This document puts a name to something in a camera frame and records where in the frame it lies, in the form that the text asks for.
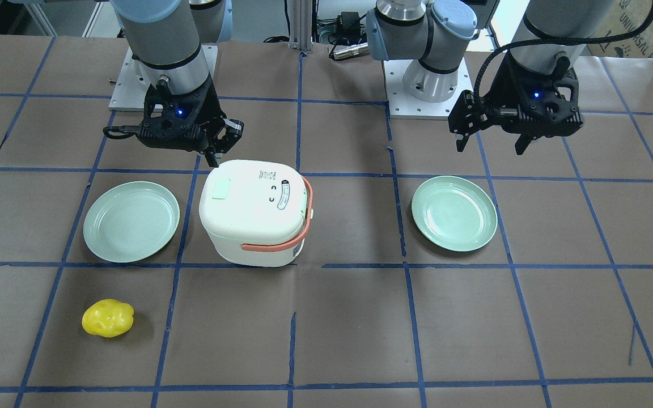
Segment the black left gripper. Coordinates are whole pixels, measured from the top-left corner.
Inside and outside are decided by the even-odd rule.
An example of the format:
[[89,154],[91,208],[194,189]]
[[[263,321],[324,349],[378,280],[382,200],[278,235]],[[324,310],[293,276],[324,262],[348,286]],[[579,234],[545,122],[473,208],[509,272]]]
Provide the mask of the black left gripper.
[[521,134],[515,142],[519,156],[536,137],[567,137],[577,132],[584,122],[575,70],[565,52],[550,60],[555,63],[552,72],[535,73],[508,53],[487,95],[462,91],[448,116],[457,151],[464,152],[472,134],[492,126]]

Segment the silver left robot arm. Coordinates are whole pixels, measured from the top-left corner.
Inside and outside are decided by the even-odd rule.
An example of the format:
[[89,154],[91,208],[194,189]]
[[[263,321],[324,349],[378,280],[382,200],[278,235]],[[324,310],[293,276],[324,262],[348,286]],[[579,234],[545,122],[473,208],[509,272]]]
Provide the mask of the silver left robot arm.
[[[429,103],[455,92],[458,69],[470,41],[487,23],[496,1],[378,1],[366,13],[371,56],[409,60],[404,90]],[[500,67],[480,95],[487,67],[471,90],[457,91],[448,115],[456,148],[492,126],[518,135],[516,154],[542,138],[568,137],[584,124],[574,62],[591,43],[610,1],[531,1],[515,36],[498,52]]]

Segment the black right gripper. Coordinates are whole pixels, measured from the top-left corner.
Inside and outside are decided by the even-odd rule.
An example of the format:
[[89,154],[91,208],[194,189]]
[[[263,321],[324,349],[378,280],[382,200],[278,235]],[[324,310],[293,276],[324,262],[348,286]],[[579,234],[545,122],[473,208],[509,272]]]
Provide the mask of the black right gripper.
[[143,145],[199,152],[210,168],[218,168],[223,154],[243,137],[244,123],[222,111],[210,76],[185,95],[173,95],[161,79],[149,86],[143,108],[135,135]]

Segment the green plate near right arm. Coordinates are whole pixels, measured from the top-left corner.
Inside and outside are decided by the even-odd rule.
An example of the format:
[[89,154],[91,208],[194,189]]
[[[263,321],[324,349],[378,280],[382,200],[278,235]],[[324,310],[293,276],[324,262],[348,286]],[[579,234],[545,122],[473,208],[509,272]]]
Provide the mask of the green plate near right arm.
[[170,190],[150,181],[132,181],[94,201],[83,222],[83,238],[99,258],[130,263],[164,248],[179,219],[179,202]]

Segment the green plate near left arm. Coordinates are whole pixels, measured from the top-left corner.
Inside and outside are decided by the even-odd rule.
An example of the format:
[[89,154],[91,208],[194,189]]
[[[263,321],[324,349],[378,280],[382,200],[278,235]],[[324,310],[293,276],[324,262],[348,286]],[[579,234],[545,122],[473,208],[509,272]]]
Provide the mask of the green plate near left arm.
[[492,199],[461,177],[427,179],[415,190],[410,211],[425,238],[454,252],[483,248],[497,232],[497,207]]

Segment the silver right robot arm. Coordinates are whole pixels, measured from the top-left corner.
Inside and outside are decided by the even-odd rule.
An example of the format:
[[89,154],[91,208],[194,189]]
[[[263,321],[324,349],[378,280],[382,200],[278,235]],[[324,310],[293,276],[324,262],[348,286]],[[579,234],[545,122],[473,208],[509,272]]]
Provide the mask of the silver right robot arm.
[[107,138],[137,137],[147,147],[197,152],[210,167],[220,165],[244,129],[221,108],[202,46],[226,37],[226,6],[225,1],[112,2],[149,87],[141,123],[104,127]]

